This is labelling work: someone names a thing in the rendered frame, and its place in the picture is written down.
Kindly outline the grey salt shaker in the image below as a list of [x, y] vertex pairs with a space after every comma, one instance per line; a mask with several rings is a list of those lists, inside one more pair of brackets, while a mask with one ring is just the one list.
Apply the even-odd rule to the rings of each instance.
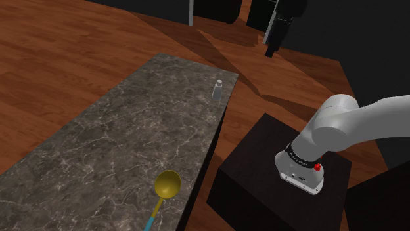
[[212, 98], [214, 100], [221, 99], [222, 86], [223, 86], [222, 80], [217, 80], [216, 84], [214, 85], [213, 92], [212, 92]]

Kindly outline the dark robot stand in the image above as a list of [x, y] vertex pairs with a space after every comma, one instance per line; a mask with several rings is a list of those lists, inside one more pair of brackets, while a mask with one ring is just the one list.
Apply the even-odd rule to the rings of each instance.
[[264, 114], [220, 165], [207, 203], [235, 231], [340, 231], [352, 163], [327, 152], [318, 194], [291, 185], [274, 159], [297, 134]]

